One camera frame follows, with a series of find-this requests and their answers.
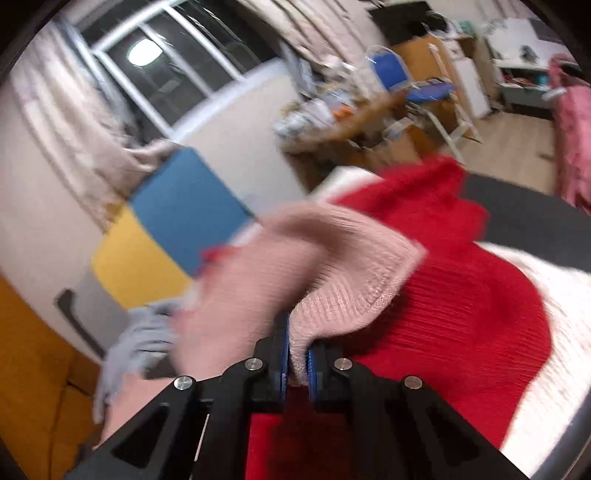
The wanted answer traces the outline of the black monitor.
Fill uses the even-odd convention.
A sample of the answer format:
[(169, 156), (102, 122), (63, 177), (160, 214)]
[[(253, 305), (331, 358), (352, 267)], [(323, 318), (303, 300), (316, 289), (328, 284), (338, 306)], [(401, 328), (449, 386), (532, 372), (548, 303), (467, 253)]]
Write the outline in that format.
[(446, 18), (433, 10), (427, 1), (401, 2), (369, 10), (370, 17), (389, 46), (398, 45), (429, 31), (448, 30)]

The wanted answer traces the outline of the pink quilt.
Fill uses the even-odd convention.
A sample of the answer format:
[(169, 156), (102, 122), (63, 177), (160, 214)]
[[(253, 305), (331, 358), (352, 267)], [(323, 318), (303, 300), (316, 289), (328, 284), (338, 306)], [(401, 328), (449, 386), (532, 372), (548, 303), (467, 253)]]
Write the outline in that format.
[(549, 60), (548, 103), (555, 122), (557, 194), (590, 215), (590, 83), (566, 54)]

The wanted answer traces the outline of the white shelf unit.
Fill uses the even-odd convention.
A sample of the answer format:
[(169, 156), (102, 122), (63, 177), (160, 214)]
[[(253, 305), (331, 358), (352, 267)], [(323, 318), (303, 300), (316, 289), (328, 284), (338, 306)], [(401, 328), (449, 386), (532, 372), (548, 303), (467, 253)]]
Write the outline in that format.
[(505, 18), (483, 27), (496, 83), (508, 110), (552, 108), (550, 60), (572, 55), (562, 40), (537, 18)]

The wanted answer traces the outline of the light blue garment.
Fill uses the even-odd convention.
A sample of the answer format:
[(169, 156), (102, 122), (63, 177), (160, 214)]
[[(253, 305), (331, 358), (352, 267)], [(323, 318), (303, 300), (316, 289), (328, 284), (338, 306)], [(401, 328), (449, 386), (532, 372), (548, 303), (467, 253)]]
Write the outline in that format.
[(95, 424), (104, 420), (126, 374), (145, 373), (172, 349), (177, 335), (171, 322), (181, 303), (180, 297), (173, 297), (128, 311), (129, 324), (102, 363), (92, 409)]

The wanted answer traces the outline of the window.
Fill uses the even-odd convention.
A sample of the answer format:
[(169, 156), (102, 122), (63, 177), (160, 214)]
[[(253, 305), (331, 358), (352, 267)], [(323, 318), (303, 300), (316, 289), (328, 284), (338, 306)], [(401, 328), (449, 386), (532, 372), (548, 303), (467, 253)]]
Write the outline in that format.
[(273, 34), (236, 1), (106, 1), (78, 28), (142, 142), (277, 57)]

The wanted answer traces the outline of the grey yellow blue headboard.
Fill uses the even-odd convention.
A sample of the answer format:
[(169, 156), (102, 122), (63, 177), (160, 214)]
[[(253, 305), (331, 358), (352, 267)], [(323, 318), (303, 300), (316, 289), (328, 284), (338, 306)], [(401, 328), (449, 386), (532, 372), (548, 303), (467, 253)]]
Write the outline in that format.
[(129, 310), (182, 295), (204, 252), (250, 219), (197, 152), (181, 148), (135, 191), (56, 307), (103, 357), (126, 329)]

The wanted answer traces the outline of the red knit sweater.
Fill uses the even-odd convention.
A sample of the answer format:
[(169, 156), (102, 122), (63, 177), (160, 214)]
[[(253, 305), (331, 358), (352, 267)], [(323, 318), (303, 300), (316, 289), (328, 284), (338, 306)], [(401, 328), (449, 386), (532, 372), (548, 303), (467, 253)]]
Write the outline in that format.
[(325, 340), (353, 365), (311, 356), (315, 393), (249, 426), (249, 479), (517, 479), (500, 450), (551, 353), (541, 296), (478, 245), (486, 210), (451, 159), (399, 167), (339, 199), (426, 251), (369, 326)]

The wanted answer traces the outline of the pink knit sweater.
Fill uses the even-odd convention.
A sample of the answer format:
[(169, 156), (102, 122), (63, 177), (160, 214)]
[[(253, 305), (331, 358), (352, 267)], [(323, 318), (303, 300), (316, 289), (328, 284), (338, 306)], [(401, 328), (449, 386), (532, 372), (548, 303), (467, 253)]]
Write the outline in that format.
[(287, 313), (290, 377), (307, 384), (311, 343), (368, 327), (425, 255), (419, 242), (345, 207), (301, 202), (267, 215), (249, 241), (205, 268), (198, 299), (174, 318), (172, 366), (195, 380), (221, 375)]

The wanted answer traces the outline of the left beige curtain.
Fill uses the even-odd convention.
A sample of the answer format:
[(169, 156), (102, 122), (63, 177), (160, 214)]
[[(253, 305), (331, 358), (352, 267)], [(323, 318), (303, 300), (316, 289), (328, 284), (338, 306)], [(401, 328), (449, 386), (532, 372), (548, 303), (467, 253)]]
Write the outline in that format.
[(9, 76), (21, 113), (64, 186), (102, 230), (179, 145), (138, 145), (54, 21)]

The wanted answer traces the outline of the wooden desk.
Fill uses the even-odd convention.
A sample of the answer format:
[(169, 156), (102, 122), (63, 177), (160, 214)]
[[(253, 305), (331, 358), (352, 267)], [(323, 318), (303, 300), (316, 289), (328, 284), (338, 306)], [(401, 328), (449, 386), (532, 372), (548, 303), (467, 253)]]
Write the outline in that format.
[(407, 119), (405, 96), (405, 91), (382, 93), (328, 128), (281, 139), (280, 150), (304, 188), (315, 189), (339, 166), (375, 172), (435, 153), (435, 141)]

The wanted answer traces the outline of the black bed cover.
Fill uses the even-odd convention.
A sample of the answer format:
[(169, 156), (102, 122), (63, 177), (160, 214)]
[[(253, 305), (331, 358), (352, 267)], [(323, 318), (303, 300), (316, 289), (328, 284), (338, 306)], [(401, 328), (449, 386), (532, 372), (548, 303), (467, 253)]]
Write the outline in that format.
[(489, 213), (485, 241), (590, 271), (591, 221), (584, 212), (557, 197), (477, 174), (468, 176), (463, 197)]

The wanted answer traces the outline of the cream knit garment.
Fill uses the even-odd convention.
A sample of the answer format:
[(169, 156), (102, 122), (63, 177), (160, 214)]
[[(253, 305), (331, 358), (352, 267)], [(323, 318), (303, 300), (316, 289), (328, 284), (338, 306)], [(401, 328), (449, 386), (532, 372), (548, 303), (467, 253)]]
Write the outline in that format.
[(490, 215), (452, 163), (377, 176), (341, 169), (314, 198), (421, 242), (422, 267), (346, 351), (377, 375), (422, 378), (526, 476), (561, 478), (559, 444), (590, 387), (590, 271), (489, 243)]

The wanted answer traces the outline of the wooden wardrobe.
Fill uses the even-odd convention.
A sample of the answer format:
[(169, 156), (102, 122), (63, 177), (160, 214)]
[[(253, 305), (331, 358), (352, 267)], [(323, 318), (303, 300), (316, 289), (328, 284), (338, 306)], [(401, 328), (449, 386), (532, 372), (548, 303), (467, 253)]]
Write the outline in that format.
[(61, 479), (98, 432), (98, 365), (1, 281), (1, 439), (29, 479)]

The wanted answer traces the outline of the blue folding chair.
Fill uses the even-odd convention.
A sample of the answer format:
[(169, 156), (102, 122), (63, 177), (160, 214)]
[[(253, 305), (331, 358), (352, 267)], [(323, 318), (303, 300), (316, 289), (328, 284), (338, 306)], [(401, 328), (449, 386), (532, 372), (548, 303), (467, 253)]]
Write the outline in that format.
[[(457, 143), (467, 133), (472, 134), (470, 139), (475, 142), (481, 143), (482, 138), (459, 102), (456, 85), (447, 77), (416, 81), (403, 58), (388, 47), (372, 46), (367, 49), (366, 58), (374, 74), (388, 92), (406, 92), (408, 122), (422, 129), (425, 128), (426, 123), (433, 125), (454, 158), (465, 166), (465, 159)], [(432, 111), (431, 106), (437, 102), (449, 102), (453, 105), (457, 126), (451, 132)]]

